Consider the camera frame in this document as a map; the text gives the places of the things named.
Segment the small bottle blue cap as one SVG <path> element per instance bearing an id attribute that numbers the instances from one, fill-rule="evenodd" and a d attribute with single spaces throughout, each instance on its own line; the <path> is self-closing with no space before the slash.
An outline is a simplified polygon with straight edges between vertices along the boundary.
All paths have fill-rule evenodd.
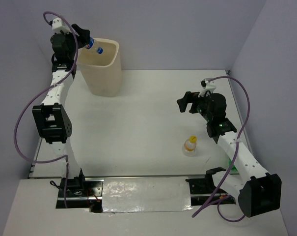
<path id="1" fill-rule="evenodd" d="M 92 37 L 89 39 L 89 42 L 85 45 L 85 48 L 98 54 L 103 53 L 103 48 L 100 46 L 99 42 Z"/>

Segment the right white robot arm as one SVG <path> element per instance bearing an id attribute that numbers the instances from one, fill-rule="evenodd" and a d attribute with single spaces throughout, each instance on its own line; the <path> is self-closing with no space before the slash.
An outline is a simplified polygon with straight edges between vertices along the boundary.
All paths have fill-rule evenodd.
<path id="1" fill-rule="evenodd" d="M 252 155 L 238 137 L 237 130 L 226 117 L 226 99 L 222 94 L 187 91 L 177 100 L 180 112 L 191 104 L 190 113 L 199 113 L 207 122 L 208 136 L 229 157 L 235 176 L 222 167 L 206 171 L 205 179 L 187 179 L 190 185 L 216 193 L 219 190 L 231 195 L 246 217 L 253 217 L 280 208 L 282 181 L 277 174 L 270 174 Z"/>

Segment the clear bottle yellow cap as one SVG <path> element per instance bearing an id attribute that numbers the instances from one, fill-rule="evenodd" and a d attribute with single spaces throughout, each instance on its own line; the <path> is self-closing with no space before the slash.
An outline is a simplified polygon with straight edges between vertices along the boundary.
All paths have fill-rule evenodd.
<path id="1" fill-rule="evenodd" d="M 182 146 L 182 152 L 185 156 L 195 156 L 197 147 L 197 137 L 192 135 L 185 140 Z"/>

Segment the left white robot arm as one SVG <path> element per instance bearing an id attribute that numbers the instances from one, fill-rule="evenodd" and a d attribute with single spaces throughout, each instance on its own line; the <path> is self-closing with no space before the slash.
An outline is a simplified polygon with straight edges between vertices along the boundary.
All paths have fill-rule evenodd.
<path id="1" fill-rule="evenodd" d="M 33 106 L 32 114 L 39 136 L 51 147 L 65 169 L 59 188 L 67 193 L 82 196 L 87 191 L 87 183 L 78 165 L 70 143 L 72 123 L 64 104 L 76 70 L 79 49 L 89 40 L 89 32 L 83 36 L 72 33 L 63 20 L 56 18 L 51 22 L 54 31 L 50 41 L 52 56 L 52 88 L 40 105 Z"/>

